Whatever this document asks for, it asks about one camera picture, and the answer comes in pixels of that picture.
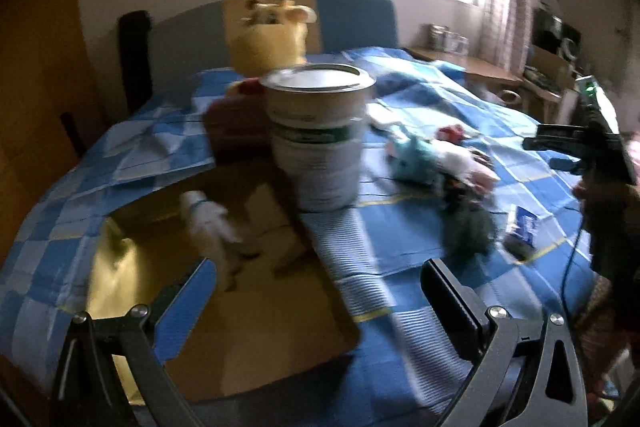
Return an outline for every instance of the screw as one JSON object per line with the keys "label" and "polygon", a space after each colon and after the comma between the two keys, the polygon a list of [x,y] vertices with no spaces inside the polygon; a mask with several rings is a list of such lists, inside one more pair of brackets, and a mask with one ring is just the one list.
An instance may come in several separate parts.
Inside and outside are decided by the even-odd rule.
{"label": "screw", "polygon": [[507,318],[507,310],[505,310],[501,306],[491,306],[489,308],[489,315],[491,315],[494,319],[506,319]]}
{"label": "screw", "polygon": [[564,325],[564,317],[562,317],[562,315],[559,313],[552,313],[549,318],[551,319],[551,322],[553,322],[553,324],[555,324],[556,326]]}
{"label": "screw", "polygon": [[82,324],[88,318],[89,318],[89,314],[87,312],[78,312],[77,314],[74,315],[74,317],[71,320],[73,321],[74,324]]}
{"label": "screw", "polygon": [[132,309],[129,310],[129,315],[135,317],[137,319],[141,319],[146,314],[148,314],[149,308],[145,304],[136,304]]}

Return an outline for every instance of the blue gripper pad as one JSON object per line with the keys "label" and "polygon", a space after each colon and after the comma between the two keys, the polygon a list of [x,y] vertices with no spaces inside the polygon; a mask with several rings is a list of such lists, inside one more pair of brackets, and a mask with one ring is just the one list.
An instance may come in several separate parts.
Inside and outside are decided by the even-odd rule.
{"label": "blue gripper pad", "polygon": [[[156,320],[154,352],[161,363],[180,354],[215,287],[216,265],[210,259],[203,259]],[[160,301],[161,296],[162,292],[154,304]]]}

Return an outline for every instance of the bed sheet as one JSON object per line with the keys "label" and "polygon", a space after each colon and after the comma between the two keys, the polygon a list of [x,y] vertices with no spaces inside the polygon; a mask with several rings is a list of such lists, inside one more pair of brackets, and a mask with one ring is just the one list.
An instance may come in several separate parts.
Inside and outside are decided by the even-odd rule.
{"label": "bed sheet", "polygon": [[[504,229],[510,204],[524,206],[540,218],[537,252],[521,263],[498,242],[488,255],[450,260],[450,267],[488,306],[500,304],[519,317],[560,312],[562,272],[580,222],[570,193],[576,179],[549,169],[549,153],[522,149],[522,138],[535,133],[536,122],[479,100],[399,50],[364,48],[310,59],[368,71],[377,79],[381,102],[427,136],[458,122],[475,135],[470,142],[492,156],[500,176],[489,209],[498,229]],[[214,166],[201,115],[237,77],[228,70],[198,74],[188,108],[176,105],[183,93],[152,99],[100,139],[25,219],[0,272],[0,353],[47,393],[72,312],[86,301],[104,216]],[[306,410],[313,417],[287,416],[291,407],[271,408],[261,425],[364,426],[392,419],[399,425],[402,418],[414,421],[417,411],[434,419],[470,369],[457,358],[419,286],[422,263],[443,256],[442,202],[391,179],[383,142],[374,132],[366,135],[356,204],[302,216],[362,330],[362,342],[335,388],[316,393],[313,373],[292,384],[291,392],[308,389]],[[587,234],[577,252],[567,285],[572,310],[586,301],[594,280]],[[214,409],[233,403],[218,401]]]}

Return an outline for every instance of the desk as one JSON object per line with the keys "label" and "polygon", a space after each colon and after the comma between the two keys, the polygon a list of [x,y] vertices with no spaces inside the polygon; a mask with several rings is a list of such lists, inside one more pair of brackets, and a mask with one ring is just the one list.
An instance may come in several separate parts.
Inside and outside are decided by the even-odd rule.
{"label": "desk", "polygon": [[530,80],[516,76],[480,58],[435,52],[425,48],[408,48],[407,51],[418,60],[426,60],[428,62],[443,60],[465,68],[466,79],[469,82],[481,82],[489,90],[505,88],[517,90],[522,97],[522,111],[526,114],[529,114],[532,100],[539,99],[542,102],[543,123],[552,123],[556,107],[562,99],[562,96],[542,89]]}

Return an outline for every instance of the brown box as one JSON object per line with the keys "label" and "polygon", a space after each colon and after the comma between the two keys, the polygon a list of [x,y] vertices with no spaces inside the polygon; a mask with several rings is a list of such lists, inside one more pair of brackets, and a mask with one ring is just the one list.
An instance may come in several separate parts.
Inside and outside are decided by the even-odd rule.
{"label": "brown box", "polygon": [[[263,158],[218,166],[114,212],[95,255],[88,311],[94,318],[119,316],[149,303],[196,259],[178,215],[182,192],[204,190],[233,216],[264,182],[274,188],[308,253],[276,273],[264,254],[244,261],[237,288],[213,294],[181,354],[166,365],[189,400],[256,389],[358,344],[359,330],[296,217],[289,184]],[[128,367],[115,358],[127,396],[139,403]]]}

